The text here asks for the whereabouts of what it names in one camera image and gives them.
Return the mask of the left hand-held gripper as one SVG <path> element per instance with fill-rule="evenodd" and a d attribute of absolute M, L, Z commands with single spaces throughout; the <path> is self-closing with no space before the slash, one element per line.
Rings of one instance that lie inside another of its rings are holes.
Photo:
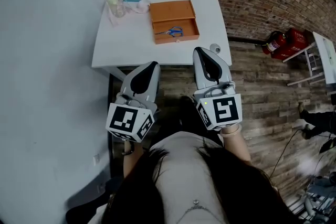
<path fill-rule="evenodd" d="M 160 74 L 160 65 L 152 61 L 126 75 L 115 102 L 108 109 L 108 132 L 125 141 L 143 141 L 155 122 Z"/>

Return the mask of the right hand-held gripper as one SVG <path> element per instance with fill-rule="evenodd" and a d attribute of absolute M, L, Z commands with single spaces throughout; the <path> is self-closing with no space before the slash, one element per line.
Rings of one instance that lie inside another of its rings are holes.
<path fill-rule="evenodd" d="M 207 130 L 219 130 L 242 121 L 241 95 L 235 91 L 227 63 L 212 51 L 196 47 L 193 66 L 198 89 L 196 109 Z"/>

